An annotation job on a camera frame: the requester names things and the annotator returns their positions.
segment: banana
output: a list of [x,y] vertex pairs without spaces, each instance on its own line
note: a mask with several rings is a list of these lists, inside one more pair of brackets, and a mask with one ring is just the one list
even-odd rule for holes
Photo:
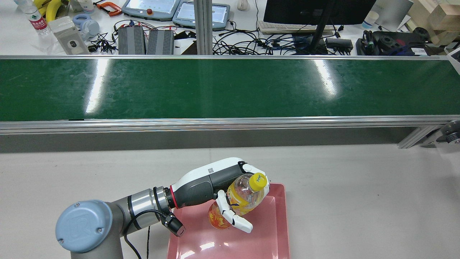
[[34,4],[37,7],[37,9],[42,8],[45,2],[48,2],[49,0],[34,0]]
[[40,9],[38,9],[38,11],[40,12],[40,14],[41,14],[42,16],[45,16],[45,14],[46,14],[46,8],[48,7],[48,4],[49,4],[49,3],[46,3],[46,4],[45,4],[44,6],[42,6]]
[[51,0],[46,9],[46,22],[56,20],[56,13],[61,5],[61,0]]

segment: keyboard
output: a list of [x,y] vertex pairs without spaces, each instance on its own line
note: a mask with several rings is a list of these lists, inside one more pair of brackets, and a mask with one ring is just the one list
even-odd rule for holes
[[[304,33],[315,32],[316,25],[301,25],[301,24],[274,24],[264,21],[257,21],[257,26],[260,32],[265,34],[283,34],[283,33]],[[332,25],[326,25],[324,31],[333,31]]]

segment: conveyor belt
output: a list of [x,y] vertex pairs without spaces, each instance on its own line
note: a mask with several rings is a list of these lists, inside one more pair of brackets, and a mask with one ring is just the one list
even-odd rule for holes
[[442,58],[4,57],[0,69],[3,133],[419,126],[460,114],[460,76]]

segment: red bottle label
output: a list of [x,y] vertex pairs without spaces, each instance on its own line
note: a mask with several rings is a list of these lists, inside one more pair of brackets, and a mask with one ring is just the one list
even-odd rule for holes
[[29,14],[29,21],[36,30],[45,29],[47,27],[45,19],[43,19],[38,10]]

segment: monitor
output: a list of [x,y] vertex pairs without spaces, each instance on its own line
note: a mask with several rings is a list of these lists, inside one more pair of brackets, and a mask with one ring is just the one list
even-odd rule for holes
[[121,11],[128,16],[171,21],[179,0],[127,0]]
[[[225,29],[230,6],[213,4],[213,30]],[[195,28],[195,9],[192,1],[181,0],[172,21],[182,27]]]
[[[376,0],[339,0],[329,25],[361,24]],[[327,0],[267,0],[264,22],[317,25]]]

